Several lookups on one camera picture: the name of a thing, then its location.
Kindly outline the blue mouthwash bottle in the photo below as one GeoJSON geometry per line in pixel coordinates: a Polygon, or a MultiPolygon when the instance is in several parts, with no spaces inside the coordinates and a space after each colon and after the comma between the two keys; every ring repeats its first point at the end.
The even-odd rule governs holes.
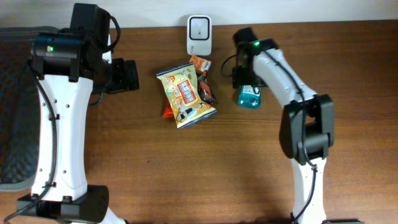
{"type": "Polygon", "coordinates": [[[242,86],[238,98],[238,105],[243,108],[259,109],[261,105],[261,88],[251,85],[242,86]]]}

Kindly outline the black red snack wrapper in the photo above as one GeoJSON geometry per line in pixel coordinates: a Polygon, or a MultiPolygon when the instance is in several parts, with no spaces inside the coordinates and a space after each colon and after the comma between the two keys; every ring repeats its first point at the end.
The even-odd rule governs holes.
{"type": "Polygon", "coordinates": [[[218,100],[216,99],[216,96],[214,95],[213,91],[211,90],[207,82],[207,76],[208,76],[208,71],[205,70],[197,78],[199,96],[204,102],[208,103],[209,105],[211,106],[217,105],[218,100]]]}

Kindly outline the small orange tissue pack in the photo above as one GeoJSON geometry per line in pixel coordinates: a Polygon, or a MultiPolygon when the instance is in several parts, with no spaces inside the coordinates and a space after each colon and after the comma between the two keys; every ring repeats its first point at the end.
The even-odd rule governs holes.
{"type": "Polygon", "coordinates": [[[199,72],[205,72],[208,71],[211,67],[211,61],[198,57],[196,55],[192,55],[189,62],[192,62],[195,70],[199,71],[199,72]]]}

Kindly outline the yellow snack bag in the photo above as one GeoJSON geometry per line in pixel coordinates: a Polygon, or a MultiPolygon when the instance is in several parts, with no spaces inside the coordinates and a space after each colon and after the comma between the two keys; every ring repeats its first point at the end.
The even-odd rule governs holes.
{"type": "Polygon", "coordinates": [[[217,112],[199,96],[193,62],[157,73],[156,77],[162,83],[178,129],[191,126],[217,112]]]}

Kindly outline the red candy bag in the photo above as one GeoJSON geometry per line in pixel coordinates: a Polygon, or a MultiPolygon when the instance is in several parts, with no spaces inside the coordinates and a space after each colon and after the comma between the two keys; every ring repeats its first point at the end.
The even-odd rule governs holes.
{"type": "Polygon", "coordinates": [[[164,118],[170,118],[170,117],[173,117],[173,116],[174,116],[174,112],[172,110],[172,107],[171,107],[169,101],[167,101],[166,104],[165,104],[165,110],[164,110],[164,113],[163,113],[163,117],[164,118]]]}

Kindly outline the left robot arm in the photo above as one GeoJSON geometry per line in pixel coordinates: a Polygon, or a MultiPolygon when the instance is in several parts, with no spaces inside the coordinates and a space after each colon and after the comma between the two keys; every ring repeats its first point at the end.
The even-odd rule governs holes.
{"type": "Polygon", "coordinates": [[[40,137],[31,192],[16,215],[58,223],[122,223],[109,207],[109,190],[87,183],[86,113],[92,95],[137,90],[133,60],[112,58],[109,28],[118,22],[96,4],[76,3],[70,26],[42,32],[27,67],[39,92],[40,137]]]}

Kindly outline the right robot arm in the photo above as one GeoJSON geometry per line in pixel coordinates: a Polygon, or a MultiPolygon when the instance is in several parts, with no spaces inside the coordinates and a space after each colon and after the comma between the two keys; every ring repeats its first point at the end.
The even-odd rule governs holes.
{"type": "Polygon", "coordinates": [[[279,142],[294,178],[292,223],[325,223],[323,173],[334,144],[334,105],[306,85],[272,38],[258,39],[250,27],[233,35],[233,87],[267,87],[282,108],[279,142]]]}

